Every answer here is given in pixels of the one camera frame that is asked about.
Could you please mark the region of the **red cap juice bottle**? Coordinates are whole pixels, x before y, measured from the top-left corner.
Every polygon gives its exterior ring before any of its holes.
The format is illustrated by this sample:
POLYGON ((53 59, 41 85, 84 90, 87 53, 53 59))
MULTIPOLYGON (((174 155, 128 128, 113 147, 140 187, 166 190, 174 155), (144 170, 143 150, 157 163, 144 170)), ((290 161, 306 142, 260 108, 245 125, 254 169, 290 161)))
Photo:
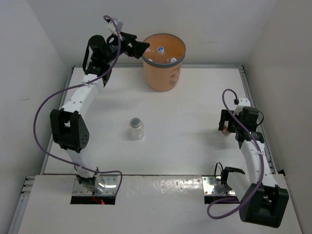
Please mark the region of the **red cap juice bottle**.
POLYGON ((229 124, 229 122, 225 121, 224 125, 223 125, 223 129, 221 131, 222 134, 225 135, 225 136, 229 136, 231 134, 230 131, 228 131, 228 124, 229 124))

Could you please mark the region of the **blue cap clear bottle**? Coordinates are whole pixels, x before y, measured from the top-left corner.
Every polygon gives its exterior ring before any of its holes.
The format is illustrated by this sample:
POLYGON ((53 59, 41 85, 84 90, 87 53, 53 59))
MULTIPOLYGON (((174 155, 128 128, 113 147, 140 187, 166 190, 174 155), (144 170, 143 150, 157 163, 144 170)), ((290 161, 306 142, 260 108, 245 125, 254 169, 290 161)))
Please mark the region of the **blue cap clear bottle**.
POLYGON ((154 63, 159 64, 166 64, 169 61, 163 46, 149 49, 148 57, 152 59, 154 63))

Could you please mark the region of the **orange plastic bin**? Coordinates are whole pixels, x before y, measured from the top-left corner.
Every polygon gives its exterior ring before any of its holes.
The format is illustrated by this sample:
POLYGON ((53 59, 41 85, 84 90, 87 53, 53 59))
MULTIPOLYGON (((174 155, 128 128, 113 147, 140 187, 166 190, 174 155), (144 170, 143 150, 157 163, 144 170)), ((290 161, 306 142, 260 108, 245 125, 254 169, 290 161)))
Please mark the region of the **orange plastic bin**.
POLYGON ((148 86, 156 91, 166 92, 172 90, 178 83, 181 72, 182 61, 186 55, 186 45, 179 37, 159 33, 149 36, 144 40, 150 44, 150 47, 142 56, 145 78, 148 86), (168 58, 168 63, 159 64, 148 61, 149 49, 163 46, 168 58))

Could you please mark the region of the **grey cap clear jar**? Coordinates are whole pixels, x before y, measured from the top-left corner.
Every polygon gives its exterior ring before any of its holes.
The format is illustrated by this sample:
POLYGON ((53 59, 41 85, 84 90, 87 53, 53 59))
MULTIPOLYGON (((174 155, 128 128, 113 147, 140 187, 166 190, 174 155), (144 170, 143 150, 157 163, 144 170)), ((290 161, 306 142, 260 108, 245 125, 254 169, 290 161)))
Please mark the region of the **grey cap clear jar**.
POLYGON ((129 135, 131 140, 140 140, 144 137, 144 124, 141 119, 134 117, 129 122, 129 135))

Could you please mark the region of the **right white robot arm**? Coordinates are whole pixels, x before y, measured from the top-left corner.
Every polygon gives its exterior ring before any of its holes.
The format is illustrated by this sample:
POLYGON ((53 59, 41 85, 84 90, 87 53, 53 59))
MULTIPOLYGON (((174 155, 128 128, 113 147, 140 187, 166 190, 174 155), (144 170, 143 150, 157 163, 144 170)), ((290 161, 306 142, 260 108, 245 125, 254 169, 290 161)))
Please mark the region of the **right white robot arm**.
POLYGON ((235 192, 241 205, 241 221, 278 228, 289 200, 287 189, 278 185, 271 173, 265 154, 265 140, 257 131, 259 111, 244 106, 240 112, 221 111, 219 130, 235 134, 247 165, 247 172, 240 168, 225 167, 220 184, 235 192))

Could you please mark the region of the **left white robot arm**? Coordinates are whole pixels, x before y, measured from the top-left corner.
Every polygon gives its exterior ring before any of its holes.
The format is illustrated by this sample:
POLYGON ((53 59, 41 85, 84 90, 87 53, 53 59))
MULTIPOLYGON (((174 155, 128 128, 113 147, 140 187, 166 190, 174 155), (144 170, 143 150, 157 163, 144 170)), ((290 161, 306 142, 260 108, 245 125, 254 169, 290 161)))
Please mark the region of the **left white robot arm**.
POLYGON ((98 168, 84 151, 90 134, 84 121, 86 112, 97 94, 106 86, 111 63, 121 54, 139 59, 149 48, 149 43, 137 41, 135 35, 111 34, 108 39, 92 36, 87 43, 82 86, 60 109, 50 113, 53 141, 63 149, 74 164, 77 179, 87 190, 99 193, 98 168))

